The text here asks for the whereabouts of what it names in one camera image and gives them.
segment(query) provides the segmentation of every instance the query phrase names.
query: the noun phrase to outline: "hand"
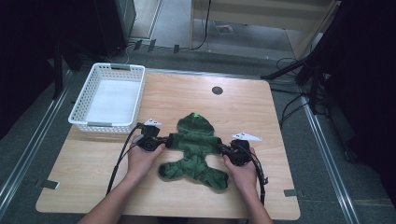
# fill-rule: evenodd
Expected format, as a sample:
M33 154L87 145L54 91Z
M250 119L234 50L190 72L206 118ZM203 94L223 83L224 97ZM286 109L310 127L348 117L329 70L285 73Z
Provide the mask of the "hand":
M250 152L256 155L254 148L250 148ZM225 166L230 170L233 177L233 182L242 193L256 190L257 173L253 161L248 162L243 166L235 166L231 163L227 155L223 156Z
M128 152L127 178L140 180L145 176L154 163L155 159L161 155L165 144L160 144L155 151L147 152L139 146L134 146Z

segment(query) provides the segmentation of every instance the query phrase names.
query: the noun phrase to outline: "gray floor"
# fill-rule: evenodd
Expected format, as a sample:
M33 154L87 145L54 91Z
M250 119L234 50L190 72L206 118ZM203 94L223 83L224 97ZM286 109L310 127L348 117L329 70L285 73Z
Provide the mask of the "gray floor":
M261 75L268 75L277 70L276 61L278 59L292 57L288 40L283 38L285 37L282 34L283 31L272 28L267 30L266 35L268 35L269 41L272 39L275 42L273 44L271 44L272 42L262 43L260 48L254 48L254 41L247 41L246 38L254 35L253 39L260 39L267 28L262 28L261 31L251 35L236 35L227 40L223 36L212 39L211 36L217 34L217 31L214 30L207 39L208 44L203 45L202 51L184 50L174 54L172 47L175 44L187 47L188 37L184 33L185 28L177 29L175 23L171 22L172 20L162 19L162 17L171 17L172 15L169 14L173 14L169 8L174 7L170 7L168 4L179 3L181 7L182 4L186 4L184 2L188 1L164 0L159 14L159 22L153 31L153 38L157 39L157 46L170 47L170 49L156 48L154 51L148 52L147 46L139 50L130 48L128 50L129 63L142 64L147 68L222 73L229 74L230 77L259 79ZM201 22L196 21L195 23L197 28L195 36L200 38L203 36ZM235 27L235 31L239 29L234 24L232 26ZM81 218L81 215L73 214L38 213L35 210L35 202L41 189L35 187L35 182L37 179L47 178L50 174L52 165L55 163L70 128L67 117L72 109L72 102L76 101L79 90L92 66L91 61L85 57L82 59L84 66L81 71L73 72L74 79L64 103L41 142L35 159L1 219L1 223L76 223ZM120 55L110 60L114 63L125 63L127 56L121 52ZM271 81L270 84L275 89L298 90L293 84L292 73ZM52 92L53 87L50 86L18 120L8 135L0 141L0 163L2 164L0 183L3 184L6 181L30 137L34 134L35 128L51 103ZM273 91L276 113L279 118L285 105L295 96L296 94L293 93ZM301 101L296 101L288 111L300 104ZM391 205L377 173L364 164L347 162L343 155L342 144L334 132L330 120L325 116L317 116L317 118L361 223L396 223L395 209ZM294 185L298 192L302 215L295 221L277 220L276 223L347 223L304 110L297 111L285 122L282 137Z

